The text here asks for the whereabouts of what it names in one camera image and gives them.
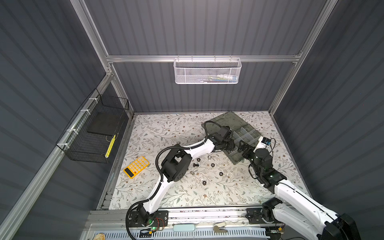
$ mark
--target yellow calculator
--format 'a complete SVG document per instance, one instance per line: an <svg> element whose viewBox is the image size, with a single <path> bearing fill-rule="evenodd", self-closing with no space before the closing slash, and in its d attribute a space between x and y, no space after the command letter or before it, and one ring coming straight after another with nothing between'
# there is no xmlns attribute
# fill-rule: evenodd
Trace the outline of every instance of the yellow calculator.
<svg viewBox="0 0 384 240"><path fill-rule="evenodd" d="M136 161L131 163L128 167L124 169L125 174L128 175L130 179L138 175L144 168L149 165L149 162L145 157L141 156Z"/></svg>

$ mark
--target black pad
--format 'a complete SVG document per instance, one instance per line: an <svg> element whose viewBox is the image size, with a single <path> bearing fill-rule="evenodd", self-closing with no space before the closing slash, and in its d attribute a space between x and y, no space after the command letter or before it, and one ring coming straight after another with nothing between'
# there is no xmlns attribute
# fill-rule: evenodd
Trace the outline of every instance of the black pad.
<svg viewBox="0 0 384 240"><path fill-rule="evenodd" d="M91 125L88 127L87 132L113 136L115 129L119 123L120 116L108 113L97 113Z"/></svg>

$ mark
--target mounting plate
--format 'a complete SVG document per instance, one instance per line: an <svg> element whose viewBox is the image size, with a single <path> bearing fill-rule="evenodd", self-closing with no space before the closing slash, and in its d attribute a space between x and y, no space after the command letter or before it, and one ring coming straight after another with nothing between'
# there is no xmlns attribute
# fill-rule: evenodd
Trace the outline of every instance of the mounting plate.
<svg viewBox="0 0 384 240"><path fill-rule="evenodd" d="M157 220L159 219L159 227L166 227L168 225L168 211L157 211L154 213L155 219L149 227L157 227ZM128 227L144 227L143 222L139 218L137 211L132 211L128 217Z"/></svg>

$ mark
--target table surface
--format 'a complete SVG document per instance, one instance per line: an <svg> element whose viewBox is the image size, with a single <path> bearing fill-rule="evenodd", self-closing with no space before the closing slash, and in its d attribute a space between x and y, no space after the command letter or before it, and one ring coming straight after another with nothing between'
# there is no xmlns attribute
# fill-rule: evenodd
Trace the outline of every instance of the table surface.
<svg viewBox="0 0 384 240"><path fill-rule="evenodd" d="M220 114L222 113L138 115L110 209L128 209L136 201L146 199L159 177L154 163L158 152L177 143L185 146L202 140L205 133L201 124ZM260 131L263 136L276 139L273 167L307 193L268 112L236 112L236 114ZM151 164L130 179L122 170L140 156L144 156ZM222 152L205 154L200 158L200 162L192 160L185 176L163 198L161 207L260 204L275 196L263 188L257 180L251 178L248 173L249 162L233 165ZM199 164L199 167L193 167L193 163Z"/></svg>

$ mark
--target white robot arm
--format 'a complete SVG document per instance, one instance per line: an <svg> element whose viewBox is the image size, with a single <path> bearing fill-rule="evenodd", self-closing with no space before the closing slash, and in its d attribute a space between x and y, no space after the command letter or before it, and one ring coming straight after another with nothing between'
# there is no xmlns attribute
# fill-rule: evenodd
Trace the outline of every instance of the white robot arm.
<svg viewBox="0 0 384 240"><path fill-rule="evenodd" d="M138 215L144 225L147 226L153 221L153 213L159 209L161 200L170 187L184 176L192 159L215 150L232 151L234 149L231 132L229 127L220 126L219 132L207 136L205 140L185 147L175 145L159 153L160 155L170 149L161 163L161 169L158 167L159 155L156 158L156 166L161 173L159 180L147 200L134 204L138 205ZM283 198L295 208L292 209L281 200L272 198L263 204L263 220L283 222L310 240L360 240L352 218L346 214L340 216L322 206L297 189L283 174L273 168L272 156L266 149L270 143L270 139L261 136L256 147L243 141L240 141L238 147L238 152L250 161L256 173L256 179L277 197Z"/></svg>

